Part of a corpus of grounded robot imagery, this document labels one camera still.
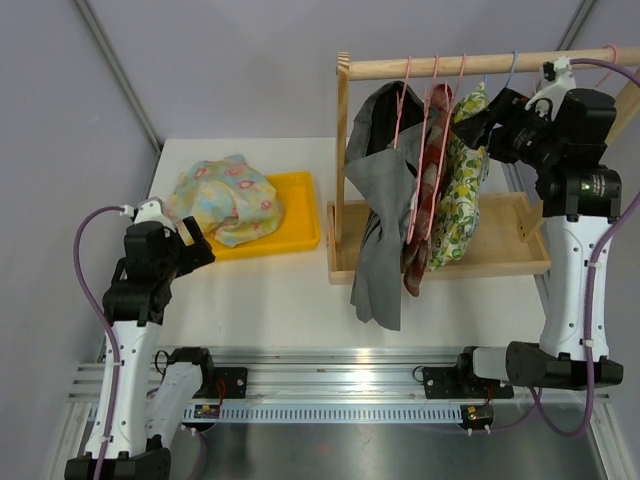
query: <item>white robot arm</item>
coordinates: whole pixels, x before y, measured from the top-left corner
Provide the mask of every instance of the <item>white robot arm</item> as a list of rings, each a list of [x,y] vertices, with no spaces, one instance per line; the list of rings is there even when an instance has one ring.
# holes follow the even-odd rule
[[[194,396],[216,388],[209,351],[179,348],[169,356],[162,384],[147,407],[149,359],[160,338],[171,282],[215,257],[193,217],[184,219],[184,224],[194,243],[183,243],[158,198],[146,200],[137,209],[125,207],[124,214],[133,219],[124,238],[125,257],[103,297],[105,317],[118,343],[119,364],[115,365],[107,336],[96,421],[84,454],[67,462],[65,480],[92,479],[96,470],[103,480],[168,479],[169,446],[185,406]],[[104,436],[107,424],[111,425],[109,438]]]
[[[587,347],[595,386],[616,385],[623,369],[609,360],[604,331],[609,242],[598,264],[591,264],[594,247],[620,216],[620,177],[599,164],[616,116],[614,100],[576,88],[566,57],[545,64],[543,71],[546,85],[533,98],[505,88],[487,109],[452,127],[471,148],[486,145],[492,158],[523,161],[536,170],[553,262],[550,311],[539,344],[467,347],[458,360],[456,381],[584,389]],[[585,329],[587,273],[594,267],[592,322]]]

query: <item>yellow tray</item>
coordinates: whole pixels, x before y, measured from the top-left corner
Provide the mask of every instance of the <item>yellow tray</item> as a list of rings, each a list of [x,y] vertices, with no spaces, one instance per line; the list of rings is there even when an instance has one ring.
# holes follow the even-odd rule
[[[278,253],[313,250],[320,242],[320,225],[316,210],[313,181],[309,172],[267,175],[284,205],[284,218],[278,230],[257,240],[241,243],[233,248],[207,240],[213,248],[216,261],[259,257]]]

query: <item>wooden base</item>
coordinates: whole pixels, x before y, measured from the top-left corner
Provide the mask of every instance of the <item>wooden base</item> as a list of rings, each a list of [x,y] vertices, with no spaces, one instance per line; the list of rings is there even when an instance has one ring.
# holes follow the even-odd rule
[[[345,285],[353,281],[360,244],[369,215],[364,201],[345,202],[342,239],[336,247],[334,204],[327,205],[329,282]],[[480,221],[464,257],[451,261],[425,279],[501,277],[542,274],[551,259],[540,232],[522,240],[520,227],[530,217],[531,206],[524,193],[482,194]]]

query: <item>yellow floral cloth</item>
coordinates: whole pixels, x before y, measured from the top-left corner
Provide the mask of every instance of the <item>yellow floral cloth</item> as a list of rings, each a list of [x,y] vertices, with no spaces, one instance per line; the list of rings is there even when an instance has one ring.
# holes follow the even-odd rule
[[[452,122],[471,117],[486,108],[489,100],[484,82],[453,109]],[[472,150],[450,131],[445,157],[444,194],[436,206],[431,233],[428,269],[459,260],[469,245],[479,220],[480,184],[489,172],[484,147]]]
[[[194,164],[180,175],[167,207],[186,242],[191,236],[180,219],[193,215],[203,233],[227,247],[274,232],[284,216],[276,189],[242,155]]]

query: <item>clothes rack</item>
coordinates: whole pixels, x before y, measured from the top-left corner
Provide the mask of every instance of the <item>clothes rack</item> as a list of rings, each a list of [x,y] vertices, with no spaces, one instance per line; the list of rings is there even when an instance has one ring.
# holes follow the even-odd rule
[[[614,60],[614,52],[609,48],[521,53],[515,71],[536,72],[543,63],[553,62],[561,56]],[[332,284],[352,281],[368,216],[368,207],[363,201],[345,202],[344,199],[349,82],[404,78],[408,61],[351,61],[347,52],[337,55],[336,200],[327,205],[329,280]],[[461,56],[441,57],[438,61],[439,76],[460,73]],[[435,57],[411,59],[409,77],[433,75],[435,62]],[[617,63],[625,67],[640,65],[640,47],[620,48]],[[509,73],[512,65],[511,53],[467,56],[464,75]],[[597,67],[576,65],[574,68]],[[616,98],[616,108],[618,116],[607,138],[608,144],[640,109],[640,88],[629,82]],[[523,193],[483,194],[480,216],[482,220],[465,257],[428,273],[425,278],[539,274],[550,268],[551,260],[539,232],[543,223],[541,204],[531,208]]]

